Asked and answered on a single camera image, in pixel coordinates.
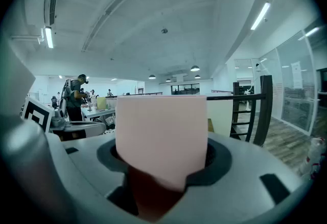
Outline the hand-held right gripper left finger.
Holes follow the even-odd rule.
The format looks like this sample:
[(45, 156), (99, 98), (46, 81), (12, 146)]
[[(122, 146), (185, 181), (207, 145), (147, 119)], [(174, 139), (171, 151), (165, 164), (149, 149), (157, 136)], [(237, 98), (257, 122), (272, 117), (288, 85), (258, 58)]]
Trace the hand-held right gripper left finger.
[(108, 200), (125, 180), (122, 172), (110, 171), (97, 157), (98, 148), (112, 136), (62, 142), (47, 133), (46, 139), (60, 180), (73, 200), (77, 223), (143, 223)]

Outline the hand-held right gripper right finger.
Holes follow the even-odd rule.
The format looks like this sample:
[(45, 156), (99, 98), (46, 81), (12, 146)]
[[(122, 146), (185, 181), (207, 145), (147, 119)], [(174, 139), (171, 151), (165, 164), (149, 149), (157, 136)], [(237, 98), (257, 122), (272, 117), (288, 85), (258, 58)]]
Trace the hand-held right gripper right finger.
[(213, 162), (159, 223), (279, 223), (311, 187), (266, 149), (210, 132)]

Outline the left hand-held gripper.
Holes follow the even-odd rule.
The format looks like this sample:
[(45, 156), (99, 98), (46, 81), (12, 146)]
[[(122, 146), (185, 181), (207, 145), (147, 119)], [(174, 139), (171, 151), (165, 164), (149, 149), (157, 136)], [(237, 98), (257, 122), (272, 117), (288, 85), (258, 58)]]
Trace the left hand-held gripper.
[(86, 137), (90, 138), (102, 135), (106, 131), (106, 124), (102, 122), (66, 122), (64, 116), (61, 115), (60, 109), (54, 109), (44, 105), (31, 97), (26, 97), (21, 117), (27, 120), (33, 120), (46, 133), (53, 131), (69, 133), (85, 131)]

